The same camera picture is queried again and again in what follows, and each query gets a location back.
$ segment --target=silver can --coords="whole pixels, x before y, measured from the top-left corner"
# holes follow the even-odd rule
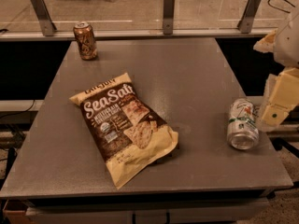
[[[86,21],[77,23],[74,27],[74,35],[78,43],[78,51],[83,60],[92,60],[97,56],[96,42],[93,28]]]
[[[237,149],[250,149],[259,142],[259,131],[255,126],[254,105],[245,98],[235,100],[230,108],[227,142]]]

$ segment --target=tiled floor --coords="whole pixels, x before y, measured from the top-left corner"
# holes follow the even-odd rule
[[[30,0],[0,0],[0,29],[10,32],[40,31]],[[298,0],[288,0],[298,5]],[[274,28],[287,13],[262,0],[254,27]],[[50,16],[59,31],[72,31],[77,21],[89,21],[94,30],[162,29],[163,0],[45,0]],[[235,28],[242,17],[247,0],[176,0],[175,29]],[[286,10],[292,6],[282,0],[271,4]],[[299,180],[299,160],[283,149],[278,152],[291,178]],[[270,206],[251,220],[239,224],[289,223],[299,220],[299,190],[277,192]]]

